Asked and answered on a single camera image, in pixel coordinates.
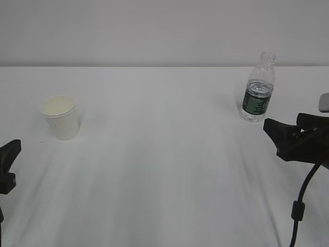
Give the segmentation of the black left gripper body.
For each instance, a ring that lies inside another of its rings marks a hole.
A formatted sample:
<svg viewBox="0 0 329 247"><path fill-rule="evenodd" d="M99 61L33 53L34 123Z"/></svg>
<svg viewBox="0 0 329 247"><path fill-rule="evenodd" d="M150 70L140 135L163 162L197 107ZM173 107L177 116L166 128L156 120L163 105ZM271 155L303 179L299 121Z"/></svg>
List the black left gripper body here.
<svg viewBox="0 0 329 247"><path fill-rule="evenodd" d="M0 194L7 195L16 186L16 175L7 173L1 175L0 179Z"/></svg>

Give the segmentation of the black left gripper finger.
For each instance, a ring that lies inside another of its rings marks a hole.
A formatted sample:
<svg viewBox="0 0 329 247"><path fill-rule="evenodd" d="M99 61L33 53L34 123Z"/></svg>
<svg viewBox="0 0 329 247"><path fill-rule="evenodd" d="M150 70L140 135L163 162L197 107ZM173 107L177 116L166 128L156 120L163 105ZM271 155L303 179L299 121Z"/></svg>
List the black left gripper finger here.
<svg viewBox="0 0 329 247"><path fill-rule="evenodd" d="M14 139L1 147L1 175L9 172L21 149L20 139Z"/></svg>

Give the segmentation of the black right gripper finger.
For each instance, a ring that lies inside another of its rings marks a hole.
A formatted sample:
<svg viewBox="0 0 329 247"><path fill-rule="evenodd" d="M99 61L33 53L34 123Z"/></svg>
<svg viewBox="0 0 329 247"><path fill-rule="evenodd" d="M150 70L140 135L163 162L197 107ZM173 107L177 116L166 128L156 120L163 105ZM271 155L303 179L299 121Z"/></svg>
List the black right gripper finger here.
<svg viewBox="0 0 329 247"><path fill-rule="evenodd" d="M271 118L264 121L263 130L274 143L278 151L301 149L299 134L301 128L297 125L288 125Z"/></svg>
<svg viewBox="0 0 329 247"><path fill-rule="evenodd" d="M299 113L297 116L297 125L301 129L313 129L328 127L328 117Z"/></svg>

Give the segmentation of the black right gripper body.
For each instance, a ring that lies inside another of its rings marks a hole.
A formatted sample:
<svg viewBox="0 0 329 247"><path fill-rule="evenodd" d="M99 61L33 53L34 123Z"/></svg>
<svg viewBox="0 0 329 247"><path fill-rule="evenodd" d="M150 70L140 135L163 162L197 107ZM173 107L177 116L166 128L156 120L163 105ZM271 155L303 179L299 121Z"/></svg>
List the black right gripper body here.
<svg viewBox="0 0 329 247"><path fill-rule="evenodd" d="M328 168L328 127L295 128L276 143L277 156L286 162L318 164Z"/></svg>

